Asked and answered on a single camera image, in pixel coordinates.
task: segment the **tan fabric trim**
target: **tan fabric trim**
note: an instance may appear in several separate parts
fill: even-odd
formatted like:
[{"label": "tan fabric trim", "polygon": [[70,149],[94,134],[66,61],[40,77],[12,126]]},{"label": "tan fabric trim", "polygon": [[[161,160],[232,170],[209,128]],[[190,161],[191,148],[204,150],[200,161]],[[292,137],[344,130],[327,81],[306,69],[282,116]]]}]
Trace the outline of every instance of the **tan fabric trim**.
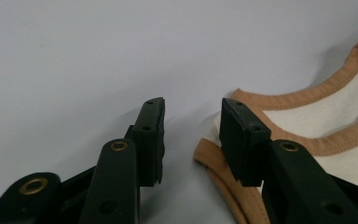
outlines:
[{"label": "tan fabric trim", "polygon": [[259,191],[256,188],[244,188],[234,179],[219,146],[202,138],[194,152],[194,160],[208,167],[208,173],[220,188],[239,223],[269,223]]},{"label": "tan fabric trim", "polygon": [[358,44],[353,47],[341,69],[314,88],[275,96],[237,89],[231,94],[230,98],[248,105],[271,129],[272,139],[296,141],[306,147],[313,156],[330,156],[358,146],[358,123],[326,137],[306,138],[278,127],[266,116],[263,110],[284,110],[315,103],[345,87],[357,73]]}]

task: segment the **brass grommet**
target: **brass grommet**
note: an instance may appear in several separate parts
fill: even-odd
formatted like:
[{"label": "brass grommet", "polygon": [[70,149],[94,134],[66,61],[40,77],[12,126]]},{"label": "brass grommet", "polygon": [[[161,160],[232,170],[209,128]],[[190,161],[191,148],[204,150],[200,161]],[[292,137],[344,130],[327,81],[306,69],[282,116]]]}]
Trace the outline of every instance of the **brass grommet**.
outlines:
[{"label": "brass grommet", "polygon": [[126,142],[115,142],[110,146],[110,149],[113,151],[122,151],[126,149],[129,145]]},{"label": "brass grommet", "polygon": [[286,151],[291,151],[291,152],[298,151],[298,146],[290,142],[282,142],[279,144],[279,146]]},{"label": "brass grommet", "polygon": [[44,189],[47,185],[48,185],[48,180],[46,178],[37,177],[23,184],[20,187],[20,194],[23,195],[36,194],[37,192]]}]

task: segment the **black plastic part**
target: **black plastic part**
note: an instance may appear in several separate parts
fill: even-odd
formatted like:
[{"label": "black plastic part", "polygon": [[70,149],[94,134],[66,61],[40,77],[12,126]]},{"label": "black plastic part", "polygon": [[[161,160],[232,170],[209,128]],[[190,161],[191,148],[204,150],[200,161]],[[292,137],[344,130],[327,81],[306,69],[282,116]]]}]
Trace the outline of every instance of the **black plastic part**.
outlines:
[{"label": "black plastic part", "polygon": [[263,200],[271,223],[358,223],[358,208],[300,144],[271,145]]},{"label": "black plastic part", "polygon": [[11,185],[0,198],[0,223],[53,223],[62,202],[57,175],[27,175]]},{"label": "black plastic part", "polygon": [[235,179],[261,186],[271,130],[243,103],[223,99],[219,137]]},{"label": "black plastic part", "polygon": [[136,146],[116,139],[103,146],[79,223],[139,222]]},{"label": "black plastic part", "polygon": [[162,97],[145,102],[138,119],[126,134],[137,147],[141,187],[153,187],[155,183],[161,183],[165,152],[164,114],[165,102]]}]

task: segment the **fabric piece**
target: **fabric piece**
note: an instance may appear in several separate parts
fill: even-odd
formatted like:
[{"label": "fabric piece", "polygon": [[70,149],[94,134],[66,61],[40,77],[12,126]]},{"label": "fabric piece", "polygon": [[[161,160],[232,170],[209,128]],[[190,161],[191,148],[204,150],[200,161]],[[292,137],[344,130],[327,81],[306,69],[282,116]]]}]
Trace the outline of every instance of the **fabric piece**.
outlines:
[{"label": "fabric piece", "polygon": [[[358,164],[358,102],[350,102],[348,105],[344,103],[348,99],[358,99],[358,44],[353,47],[344,65],[314,88],[276,96],[237,89],[230,98],[250,107],[271,129],[273,140],[289,139],[300,143],[326,172],[341,178],[344,176],[344,179],[358,184],[358,167],[353,169],[351,166]],[[348,111],[339,114],[341,118],[331,120],[337,113],[342,113],[342,109],[337,111],[338,106],[344,109],[347,107]],[[312,108],[322,112],[314,116],[312,113],[315,110]],[[303,129],[308,129],[305,132],[301,127],[292,125],[307,122],[302,120],[307,118],[311,122],[301,124]],[[219,126],[220,115],[213,122],[212,129],[200,140],[194,159],[207,167],[239,223],[269,223],[259,191],[256,188],[244,188],[233,178],[220,149]]]}]

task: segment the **gray background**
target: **gray background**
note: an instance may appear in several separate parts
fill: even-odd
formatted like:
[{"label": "gray background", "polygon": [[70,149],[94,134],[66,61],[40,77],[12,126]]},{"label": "gray background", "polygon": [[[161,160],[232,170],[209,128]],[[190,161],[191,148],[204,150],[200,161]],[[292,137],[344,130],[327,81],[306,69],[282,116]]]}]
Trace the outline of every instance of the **gray background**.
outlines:
[{"label": "gray background", "polygon": [[192,153],[236,88],[330,77],[358,42],[358,1],[0,1],[0,196],[93,166],[144,101],[166,99],[162,184],[143,223],[235,223]]}]

